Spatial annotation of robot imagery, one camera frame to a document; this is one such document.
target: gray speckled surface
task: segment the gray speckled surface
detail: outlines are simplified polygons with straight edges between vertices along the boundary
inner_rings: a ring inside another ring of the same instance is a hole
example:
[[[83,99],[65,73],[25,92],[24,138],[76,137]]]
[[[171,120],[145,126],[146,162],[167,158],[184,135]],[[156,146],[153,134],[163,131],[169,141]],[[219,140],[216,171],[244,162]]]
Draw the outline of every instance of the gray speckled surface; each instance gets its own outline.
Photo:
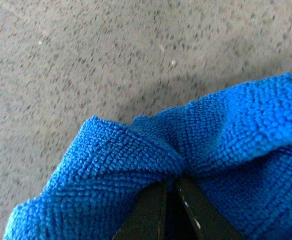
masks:
[[[292,71],[292,0],[0,0],[0,239],[85,119]]]

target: black plastic piece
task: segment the black plastic piece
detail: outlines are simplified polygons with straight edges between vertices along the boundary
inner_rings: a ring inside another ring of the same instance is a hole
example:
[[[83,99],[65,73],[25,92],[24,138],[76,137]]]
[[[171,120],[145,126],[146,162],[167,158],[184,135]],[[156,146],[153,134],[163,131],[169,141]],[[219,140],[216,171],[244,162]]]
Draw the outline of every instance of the black plastic piece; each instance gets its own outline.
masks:
[[[192,180],[180,178],[175,187],[199,240],[244,239]]]
[[[135,209],[113,240],[163,240],[165,235],[167,183],[142,190]]]

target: blue microfiber cloth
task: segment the blue microfiber cloth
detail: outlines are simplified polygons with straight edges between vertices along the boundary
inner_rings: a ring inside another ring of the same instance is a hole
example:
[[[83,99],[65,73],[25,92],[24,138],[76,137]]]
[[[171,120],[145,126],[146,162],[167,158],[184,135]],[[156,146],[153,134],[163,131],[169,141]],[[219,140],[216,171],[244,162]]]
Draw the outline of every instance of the blue microfiber cloth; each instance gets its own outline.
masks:
[[[292,239],[292,74],[129,126],[92,117],[5,240],[109,240],[148,185],[186,174],[248,239]]]

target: microfiber cloth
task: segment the microfiber cloth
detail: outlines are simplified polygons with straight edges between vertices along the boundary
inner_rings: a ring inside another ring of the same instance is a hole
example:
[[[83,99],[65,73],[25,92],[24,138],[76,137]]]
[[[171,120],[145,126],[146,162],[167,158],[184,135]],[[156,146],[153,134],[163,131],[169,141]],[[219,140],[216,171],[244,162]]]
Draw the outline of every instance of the microfiber cloth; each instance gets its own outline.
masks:
[[[192,178],[248,239],[292,239],[292,74],[246,82],[131,125],[85,121],[5,240],[110,240],[140,190]]]

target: white speck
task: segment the white speck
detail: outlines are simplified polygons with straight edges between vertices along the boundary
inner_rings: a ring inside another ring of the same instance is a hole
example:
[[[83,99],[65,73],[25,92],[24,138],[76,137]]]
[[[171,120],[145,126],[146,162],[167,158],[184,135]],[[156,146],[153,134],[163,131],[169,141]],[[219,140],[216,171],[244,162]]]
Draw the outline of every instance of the white speck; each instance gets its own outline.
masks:
[[[200,224],[199,224],[199,222],[194,218],[194,220],[195,220],[195,222],[196,222],[196,224],[197,224],[197,227],[199,228],[199,229],[201,229],[201,226],[200,226]]]

